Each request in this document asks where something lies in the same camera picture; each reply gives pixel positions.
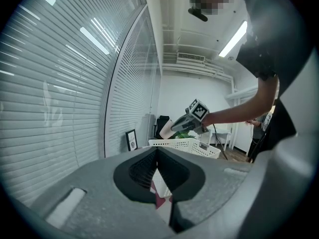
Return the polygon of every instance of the window blind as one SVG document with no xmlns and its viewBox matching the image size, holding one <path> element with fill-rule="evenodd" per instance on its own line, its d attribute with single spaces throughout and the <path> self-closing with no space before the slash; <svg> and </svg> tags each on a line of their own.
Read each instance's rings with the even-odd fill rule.
<svg viewBox="0 0 319 239">
<path fill-rule="evenodd" d="M 24 0 L 7 23 L 0 37 L 0 172 L 26 205 L 104 156 L 103 100 L 142 3 Z"/>
<path fill-rule="evenodd" d="M 106 112 L 106 156 L 128 151 L 125 132 L 133 129 L 138 147 L 147 145 L 152 133 L 149 128 L 154 79 L 156 70 L 159 71 L 157 57 L 146 6 L 132 27 L 114 70 Z"/>
</svg>

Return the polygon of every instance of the person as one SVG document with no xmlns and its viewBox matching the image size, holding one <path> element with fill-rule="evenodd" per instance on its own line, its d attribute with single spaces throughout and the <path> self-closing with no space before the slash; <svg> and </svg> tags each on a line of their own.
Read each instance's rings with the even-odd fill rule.
<svg viewBox="0 0 319 239">
<path fill-rule="evenodd" d="M 206 13 L 229 0 L 191 0 Z M 276 109 L 260 150 L 272 149 L 284 137 L 296 133 L 280 96 L 302 70 L 314 47 L 307 27 L 289 0 L 244 0 L 249 16 L 247 41 L 237 62 L 258 78 L 258 90 L 249 101 L 208 114 L 203 124 L 252 120 L 270 111 L 280 81 Z"/>
<path fill-rule="evenodd" d="M 258 142 L 260 141 L 260 139 L 263 137 L 265 133 L 262 129 L 262 123 L 264 122 L 266 116 L 267 115 L 262 115 L 258 117 L 256 120 L 248 120 L 245 122 L 246 124 L 251 124 L 254 126 L 253 137 L 252 137 L 252 141 L 251 141 L 250 148 L 247 155 L 249 160 L 251 159 L 254 160 L 254 158 L 252 157 L 252 154 Z"/>
</svg>

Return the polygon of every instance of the person in background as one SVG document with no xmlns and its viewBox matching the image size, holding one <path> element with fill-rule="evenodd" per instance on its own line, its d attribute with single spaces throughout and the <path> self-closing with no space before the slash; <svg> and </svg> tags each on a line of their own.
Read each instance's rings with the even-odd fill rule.
<svg viewBox="0 0 319 239">
<path fill-rule="evenodd" d="M 248 151 L 248 158 L 250 160 L 254 160 L 254 158 L 252 158 L 253 151 L 256 148 L 259 140 L 263 137 L 263 135 L 265 133 L 262 129 L 262 123 L 264 122 L 266 116 L 267 115 L 264 114 L 264 115 L 258 117 L 256 120 L 248 120 L 245 122 L 246 124 L 251 124 L 254 126 L 253 137 L 252 137 L 252 141 L 251 141 L 250 148 Z"/>
</svg>

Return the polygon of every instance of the white basket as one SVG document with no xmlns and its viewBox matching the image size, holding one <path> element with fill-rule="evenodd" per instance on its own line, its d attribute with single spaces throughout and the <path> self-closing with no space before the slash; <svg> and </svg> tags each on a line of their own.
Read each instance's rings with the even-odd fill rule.
<svg viewBox="0 0 319 239">
<path fill-rule="evenodd" d="M 173 149 L 178 149 L 191 154 L 200 155 L 210 158 L 218 158 L 220 150 L 214 148 L 208 144 L 202 143 L 193 138 L 185 139 L 170 139 L 170 140 L 149 140 L 150 146 L 161 146 L 170 147 Z M 165 184 L 163 178 L 161 177 L 158 170 L 156 170 L 153 181 L 158 192 L 159 197 L 170 197 L 171 192 L 169 191 L 167 185 Z"/>
</svg>

